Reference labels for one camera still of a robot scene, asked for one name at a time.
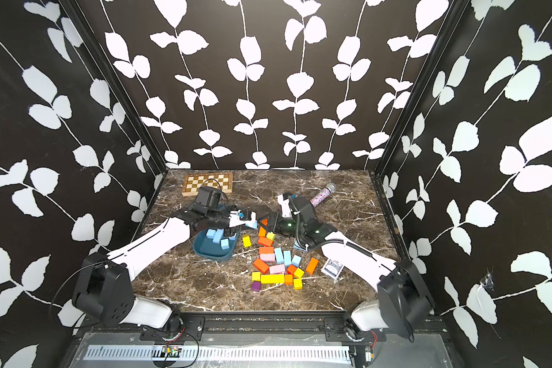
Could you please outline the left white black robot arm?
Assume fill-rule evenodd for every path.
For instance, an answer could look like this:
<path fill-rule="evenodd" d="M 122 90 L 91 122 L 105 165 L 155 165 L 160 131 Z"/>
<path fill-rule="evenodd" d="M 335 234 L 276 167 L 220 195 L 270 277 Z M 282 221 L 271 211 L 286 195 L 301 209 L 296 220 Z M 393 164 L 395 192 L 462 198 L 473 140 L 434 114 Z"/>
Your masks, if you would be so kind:
<path fill-rule="evenodd" d="M 132 281 L 172 248 L 203 230 L 256 224 L 255 212 L 222 205 L 222 196 L 221 190 L 204 186 L 191 204 L 174 211 L 153 231 L 106 255 L 86 257 L 78 272 L 72 305 L 107 327 L 135 324 L 164 328 L 173 309 L 134 294 Z"/>

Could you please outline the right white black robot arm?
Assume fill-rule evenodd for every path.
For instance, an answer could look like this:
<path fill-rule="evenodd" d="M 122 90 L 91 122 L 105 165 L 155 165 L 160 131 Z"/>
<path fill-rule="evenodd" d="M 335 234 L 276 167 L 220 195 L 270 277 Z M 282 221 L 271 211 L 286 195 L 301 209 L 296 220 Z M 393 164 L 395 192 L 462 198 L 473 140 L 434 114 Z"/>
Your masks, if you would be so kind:
<path fill-rule="evenodd" d="M 396 262 L 350 240 L 331 224 L 318 219 L 314 204 L 303 196 L 278 197 L 279 212 L 259 222 L 270 232 L 292 237 L 303 251 L 321 251 L 328 260 L 352 271 L 373 287 L 377 297 L 348 311 L 344 329 L 357 340 L 366 332 L 387 328 L 414 341 L 414 331 L 435 308 L 418 268 L 409 260 Z"/>

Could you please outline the dark teal plastic tray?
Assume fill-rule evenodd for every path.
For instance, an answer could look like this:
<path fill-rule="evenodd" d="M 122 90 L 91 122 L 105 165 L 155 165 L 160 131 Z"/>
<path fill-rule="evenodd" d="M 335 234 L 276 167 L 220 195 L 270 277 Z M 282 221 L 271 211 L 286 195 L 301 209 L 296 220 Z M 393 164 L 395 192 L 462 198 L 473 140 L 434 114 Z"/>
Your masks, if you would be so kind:
<path fill-rule="evenodd" d="M 193 242 L 193 251 L 204 259 L 228 261 L 235 250 L 240 232 L 236 230 L 207 229 L 199 233 Z"/>

